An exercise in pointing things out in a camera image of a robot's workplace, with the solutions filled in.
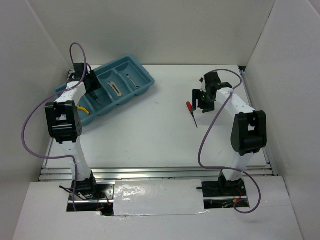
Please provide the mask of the green handled screwdriver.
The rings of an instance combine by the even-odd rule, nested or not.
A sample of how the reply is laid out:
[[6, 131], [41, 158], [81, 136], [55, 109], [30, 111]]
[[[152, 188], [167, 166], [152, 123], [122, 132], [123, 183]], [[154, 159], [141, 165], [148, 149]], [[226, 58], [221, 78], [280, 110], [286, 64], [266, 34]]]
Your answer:
[[91, 96], [92, 96], [92, 98], [93, 98], [95, 101], [97, 101], [102, 107], [104, 106], [94, 92], [91, 94]]

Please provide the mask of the yellow black needle-nose pliers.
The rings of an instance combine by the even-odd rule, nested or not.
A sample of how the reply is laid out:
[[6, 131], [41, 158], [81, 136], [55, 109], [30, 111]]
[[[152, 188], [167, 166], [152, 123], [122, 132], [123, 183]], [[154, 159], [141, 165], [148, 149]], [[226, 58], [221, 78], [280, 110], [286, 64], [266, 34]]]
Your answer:
[[87, 115], [90, 115], [90, 111], [88, 109], [86, 109], [85, 107], [82, 107], [80, 105], [77, 105], [76, 108], [79, 110], [79, 111], [82, 111], [82, 112], [85, 112]]

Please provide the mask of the silver utility knife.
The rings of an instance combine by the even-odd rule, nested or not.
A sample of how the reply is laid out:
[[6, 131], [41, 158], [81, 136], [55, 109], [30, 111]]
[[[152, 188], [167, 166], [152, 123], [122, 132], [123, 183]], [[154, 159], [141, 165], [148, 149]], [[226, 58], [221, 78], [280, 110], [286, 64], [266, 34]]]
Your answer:
[[119, 87], [117, 86], [117, 84], [115, 82], [109, 81], [109, 82], [107, 82], [107, 84], [113, 89], [113, 91], [115, 92], [115, 94], [118, 97], [122, 97], [123, 96], [122, 91], [119, 89]]

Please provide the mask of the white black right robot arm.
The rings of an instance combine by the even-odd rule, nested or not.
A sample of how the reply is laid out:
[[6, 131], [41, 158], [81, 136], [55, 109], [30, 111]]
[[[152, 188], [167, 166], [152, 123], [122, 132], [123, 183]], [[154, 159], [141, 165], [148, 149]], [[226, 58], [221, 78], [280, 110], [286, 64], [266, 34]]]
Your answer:
[[234, 86], [222, 82], [217, 70], [206, 73], [199, 81], [201, 88], [192, 90], [191, 102], [186, 104], [190, 114], [197, 109], [212, 112], [219, 103], [219, 112], [226, 110], [233, 119], [230, 142], [235, 155], [230, 164], [220, 170], [216, 188], [212, 188], [212, 192], [229, 196], [240, 188], [249, 161], [267, 144], [267, 116], [264, 111], [246, 104]]

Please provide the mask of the small silver ratchet wrench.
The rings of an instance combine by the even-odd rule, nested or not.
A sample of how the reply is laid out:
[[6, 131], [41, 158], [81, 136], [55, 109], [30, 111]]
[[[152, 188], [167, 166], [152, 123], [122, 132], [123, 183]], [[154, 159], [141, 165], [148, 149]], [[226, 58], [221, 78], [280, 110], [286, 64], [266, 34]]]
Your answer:
[[131, 78], [131, 76], [129, 74], [127, 74], [126, 76], [137, 89], [140, 88], [140, 86]]

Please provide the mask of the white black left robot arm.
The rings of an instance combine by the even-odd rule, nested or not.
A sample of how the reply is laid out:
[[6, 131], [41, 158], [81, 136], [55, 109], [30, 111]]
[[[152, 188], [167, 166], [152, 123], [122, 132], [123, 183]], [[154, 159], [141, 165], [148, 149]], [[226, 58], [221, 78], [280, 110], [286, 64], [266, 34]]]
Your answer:
[[91, 67], [87, 63], [76, 63], [73, 67], [74, 73], [70, 75], [65, 90], [54, 102], [45, 104], [45, 114], [49, 135], [61, 146], [68, 159], [72, 174], [69, 192], [83, 200], [93, 200], [98, 196], [99, 187], [82, 150], [82, 123], [77, 108], [93, 85]]

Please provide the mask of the red handled screwdriver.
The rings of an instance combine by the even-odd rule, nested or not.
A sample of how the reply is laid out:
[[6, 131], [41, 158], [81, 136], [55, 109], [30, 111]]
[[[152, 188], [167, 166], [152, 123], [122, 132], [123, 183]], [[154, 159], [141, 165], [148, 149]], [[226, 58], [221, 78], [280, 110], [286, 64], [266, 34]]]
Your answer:
[[191, 114], [191, 116], [192, 116], [192, 118], [194, 120], [195, 126], [198, 128], [198, 125], [197, 125], [197, 122], [196, 122], [196, 119], [195, 119], [195, 116], [194, 116], [194, 111], [193, 111], [193, 108], [192, 108], [192, 104], [189, 101], [187, 101], [186, 102], [186, 106], [187, 106], [188, 111], [190, 112], [190, 114]]

